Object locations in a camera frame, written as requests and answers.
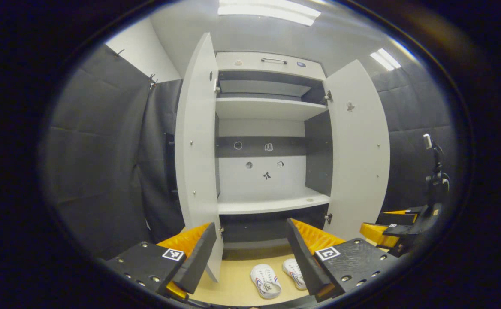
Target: cabinet door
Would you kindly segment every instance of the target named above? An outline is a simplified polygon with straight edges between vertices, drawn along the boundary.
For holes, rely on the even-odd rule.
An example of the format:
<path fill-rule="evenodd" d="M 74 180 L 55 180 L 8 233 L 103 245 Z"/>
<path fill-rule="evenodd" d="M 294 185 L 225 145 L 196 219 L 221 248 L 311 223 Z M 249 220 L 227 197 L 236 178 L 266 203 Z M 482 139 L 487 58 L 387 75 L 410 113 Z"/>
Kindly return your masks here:
<path fill-rule="evenodd" d="M 389 135 L 384 109 L 372 80 L 355 60 L 323 81 L 330 90 L 333 167 L 324 230 L 345 240 L 362 237 L 363 222 L 374 223 L 386 195 Z"/>
<path fill-rule="evenodd" d="M 218 231 L 214 158 L 215 86 L 218 67 L 211 35 L 205 33 L 187 67 L 176 115 L 175 160 L 178 195 L 186 229 L 208 222 L 217 227 L 217 241 L 207 264 L 215 282 L 220 278 L 223 241 Z"/>

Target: white sneaker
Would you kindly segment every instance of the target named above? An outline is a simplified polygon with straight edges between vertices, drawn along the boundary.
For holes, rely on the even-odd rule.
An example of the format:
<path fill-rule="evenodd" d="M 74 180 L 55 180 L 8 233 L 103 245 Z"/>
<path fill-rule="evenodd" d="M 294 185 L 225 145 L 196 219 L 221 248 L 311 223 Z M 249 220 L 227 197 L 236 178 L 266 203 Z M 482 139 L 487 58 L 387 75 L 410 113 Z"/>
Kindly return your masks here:
<path fill-rule="evenodd" d="M 306 289 L 306 283 L 304 282 L 304 277 L 302 276 L 302 272 L 300 272 L 300 267 L 294 258 L 290 258 L 283 262 L 283 271 L 292 277 L 294 283 L 296 284 L 296 288 L 299 290 Z"/>
<path fill-rule="evenodd" d="M 281 293 L 278 276 L 275 275 L 273 268 L 267 264 L 254 266 L 250 272 L 250 278 L 253 280 L 262 298 L 276 298 Z"/>

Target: white shelf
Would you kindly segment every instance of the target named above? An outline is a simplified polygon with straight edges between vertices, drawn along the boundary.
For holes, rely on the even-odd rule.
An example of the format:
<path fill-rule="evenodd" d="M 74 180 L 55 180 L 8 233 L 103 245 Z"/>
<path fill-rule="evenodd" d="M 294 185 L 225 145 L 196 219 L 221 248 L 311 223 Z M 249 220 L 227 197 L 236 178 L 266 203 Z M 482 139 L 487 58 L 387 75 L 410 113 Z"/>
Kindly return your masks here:
<path fill-rule="evenodd" d="M 325 105 L 267 98 L 217 98 L 220 119 L 282 119 L 305 121 L 327 111 Z"/>
<path fill-rule="evenodd" d="M 276 195 L 223 195 L 218 197 L 219 215 L 248 215 L 253 213 L 266 213 L 304 209 L 306 207 L 329 203 L 330 198 L 308 187 L 298 190 L 297 194 L 279 192 Z"/>

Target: fluorescent light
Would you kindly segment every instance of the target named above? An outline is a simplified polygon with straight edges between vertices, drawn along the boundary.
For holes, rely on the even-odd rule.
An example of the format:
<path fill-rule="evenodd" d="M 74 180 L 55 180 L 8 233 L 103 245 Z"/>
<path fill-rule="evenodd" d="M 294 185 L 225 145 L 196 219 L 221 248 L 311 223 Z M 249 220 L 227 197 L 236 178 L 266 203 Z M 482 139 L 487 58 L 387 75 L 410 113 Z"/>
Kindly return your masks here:
<path fill-rule="evenodd" d="M 311 26 L 321 12 L 286 0 L 220 0 L 218 15 L 259 15 Z"/>
<path fill-rule="evenodd" d="M 375 52 L 375 53 L 372 53 L 372 54 L 371 54 L 371 57 L 372 57 L 374 60 L 378 61 L 378 63 L 382 64 L 382 66 L 383 66 L 384 68 L 386 68 L 386 70 L 391 71 L 391 70 L 395 69 L 395 68 L 394 68 L 391 64 L 389 64 L 389 62 L 388 62 L 386 59 L 384 59 L 384 58 L 380 57 L 380 55 L 379 55 L 379 54 L 377 54 L 376 52 Z"/>
<path fill-rule="evenodd" d="M 392 55 L 388 54 L 387 51 L 384 51 L 383 48 L 379 49 L 378 53 L 382 56 L 382 58 L 386 59 L 389 62 L 389 64 L 393 65 L 395 68 L 401 68 L 401 64 L 399 64 L 399 62 L 397 62 L 392 57 Z"/>

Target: floor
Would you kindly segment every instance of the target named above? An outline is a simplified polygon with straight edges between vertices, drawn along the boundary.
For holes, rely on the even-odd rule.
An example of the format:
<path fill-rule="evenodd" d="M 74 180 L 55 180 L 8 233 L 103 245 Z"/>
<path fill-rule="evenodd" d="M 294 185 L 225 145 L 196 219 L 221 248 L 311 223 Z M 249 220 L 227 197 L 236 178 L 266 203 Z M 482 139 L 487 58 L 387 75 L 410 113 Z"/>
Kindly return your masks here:
<path fill-rule="evenodd" d="M 226 306 L 263 306 L 305 297 L 309 295 L 308 291 L 298 290 L 292 278 L 283 272 L 283 262 L 288 258 L 294 258 L 294 255 L 287 254 L 258 260 L 222 260 L 219 282 L 213 282 L 207 272 L 203 272 L 201 281 L 195 293 L 190 295 L 190 299 Z M 274 269 L 282 287 L 282 292 L 278 297 L 274 299 L 260 297 L 251 280 L 251 270 L 257 264 L 268 264 Z"/>

